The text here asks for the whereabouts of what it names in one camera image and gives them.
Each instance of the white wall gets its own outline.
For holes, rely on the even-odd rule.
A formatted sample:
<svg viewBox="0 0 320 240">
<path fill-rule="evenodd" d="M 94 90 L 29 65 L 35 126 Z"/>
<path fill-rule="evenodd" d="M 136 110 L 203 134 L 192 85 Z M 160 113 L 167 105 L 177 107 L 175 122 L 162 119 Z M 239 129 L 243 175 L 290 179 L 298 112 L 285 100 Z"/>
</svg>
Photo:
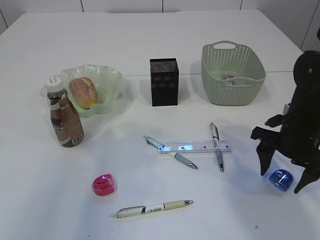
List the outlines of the white wall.
<svg viewBox="0 0 320 240">
<path fill-rule="evenodd" d="M 80 0 L 0 0 L 8 26 L 22 14 L 38 12 L 82 12 Z"/>
<path fill-rule="evenodd" d="M 169 13 L 186 10 L 239 10 L 240 5 L 241 0 L 163 0 L 163 11 Z"/>
<path fill-rule="evenodd" d="M 320 4 L 316 8 L 314 18 L 311 22 L 309 31 L 306 35 L 305 41 L 302 45 L 301 50 L 317 50 L 320 51 L 320 41 L 317 38 L 317 32 L 320 28 Z"/>
<path fill-rule="evenodd" d="M 243 0 L 241 9 L 263 12 L 301 48 L 319 0 Z"/>
<path fill-rule="evenodd" d="M 241 9 L 258 9 L 303 50 L 320 50 L 320 42 L 315 34 L 320 27 L 320 6 L 316 10 L 318 2 L 319 0 L 82 0 L 85 12 L 161 13 L 237 10 L 240 6 Z M 24 13 L 82 12 L 81 0 L 0 0 L 0 9 L 8 26 Z M 315 10 L 316 14 L 309 28 Z M 5 29 L 6 25 L 0 17 L 0 34 Z"/>
<path fill-rule="evenodd" d="M 7 29 L 5 20 L 3 19 L 1 12 L 0 12 L 0 35 Z"/>
<path fill-rule="evenodd" d="M 162 0 L 82 0 L 85 12 L 162 13 Z"/>
</svg>

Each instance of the green basket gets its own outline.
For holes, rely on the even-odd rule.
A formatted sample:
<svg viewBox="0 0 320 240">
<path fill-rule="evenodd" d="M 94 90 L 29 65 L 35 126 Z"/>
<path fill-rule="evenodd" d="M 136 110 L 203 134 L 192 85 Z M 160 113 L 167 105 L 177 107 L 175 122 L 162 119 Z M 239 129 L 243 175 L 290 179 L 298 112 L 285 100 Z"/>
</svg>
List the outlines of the green basket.
<svg viewBox="0 0 320 240">
<path fill-rule="evenodd" d="M 232 44 L 234 48 L 215 48 Z M 201 75 L 205 93 L 213 104 L 248 105 L 259 93 L 266 79 L 265 69 L 248 46 L 219 41 L 202 49 Z"/>
</svg>

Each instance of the silver pen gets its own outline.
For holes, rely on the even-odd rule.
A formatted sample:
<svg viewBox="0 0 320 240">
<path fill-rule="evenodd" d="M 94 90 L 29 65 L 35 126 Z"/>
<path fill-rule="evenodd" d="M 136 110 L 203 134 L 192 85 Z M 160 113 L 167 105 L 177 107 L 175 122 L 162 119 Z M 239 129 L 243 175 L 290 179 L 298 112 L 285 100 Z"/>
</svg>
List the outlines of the silver pen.
<svg viewBox="0 0 320 240">
<path fill-rule="evenodd" d="M 151 147 L 155 149 L 159 149 L 159 147 L 164 147 L 163 144 L 160 142 L 154 140 L 152 137 L 149 136 L 143 136 L 143 138 L 146 140 L 146 143 L 150 145 Z M 166 152 L 166 154 L 170 155 L 174 159 L 178 160 L 180 163 L 183 163 L 184 165 L 187 165 L 189 168 L 192 169 L 198 169 L 197 165 L 195 165 L 192 161 L 186 159 L 184 156 L 180 155 L 179 153 L 176 152 Z"/>
<path fill-rule="evenodd" d="M 112 218 L 125 218 L 131 217 L 135 215 L 142 215 L 142 214 L 150 214 L 165 210 L 177 209 L 185 207 L 189 204 L 192 204 L 194 201 L 191 200 L 181 200 L 181 201 L 171 201 L 166 203 L 161 203 L 158 205 L 153 206 L 133 206 L 120 209 L 116 213 L 111 214 Z"/>
<path fill-rule="evenodd" d="M 214 125 L 213 122 L 210 122 L 210 132 L 212 135 L 213 146 L 215 148 L 216 161 L 218 162 L 218 165 L 219 165 L 221 172 L 223 172 L 224 171 L 224 159 L 222 157 L 222 153 L 220 150 L 218 129 L 217 129 L 216 125 Z"/>
</svg>

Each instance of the bottle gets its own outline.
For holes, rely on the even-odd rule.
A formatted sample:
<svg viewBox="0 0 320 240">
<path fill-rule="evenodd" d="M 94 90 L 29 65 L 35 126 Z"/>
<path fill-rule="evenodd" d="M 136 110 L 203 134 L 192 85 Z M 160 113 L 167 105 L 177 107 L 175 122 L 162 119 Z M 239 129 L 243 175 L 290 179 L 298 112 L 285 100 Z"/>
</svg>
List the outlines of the bottle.
<svg viewBox="0 0 320 240">
<path fill-rule="evenodd" d="M 53 77 L 45 86 L 50 100 L 51 123 L 58 141 L 67 148 L 78 145 L 84 139 L 84 130 L 63 82 L 59 77 Z"/>
</svg>

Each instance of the pencil sharpener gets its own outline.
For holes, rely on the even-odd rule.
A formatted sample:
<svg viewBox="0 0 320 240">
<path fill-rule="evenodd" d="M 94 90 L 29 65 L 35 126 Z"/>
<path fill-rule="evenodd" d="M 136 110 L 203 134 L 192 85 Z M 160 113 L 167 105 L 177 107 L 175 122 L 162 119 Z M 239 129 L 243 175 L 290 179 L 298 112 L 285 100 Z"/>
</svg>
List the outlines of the pencil sharpener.
<svg viewBox="0 0 320 240">
<path fill-rule="evenodd" d="M 269 177 L 270 182 L 279 190 L 285 192 L 288 190 L 294 178 L 290 172 L 284 169 L 279 169 L 271 174 Z"/>
<path fill-rule="evenodd" d="M 98 176 L 93 181 L 93 190 L 98 196 L 112 194 L 116 190 L 114 177 L 111 174 Z"/>
<path fill-rule="evenodd" d="M 175 58 L 150 59 L 152 106 L 178 105 L 179 69 Z"/>
</svg>

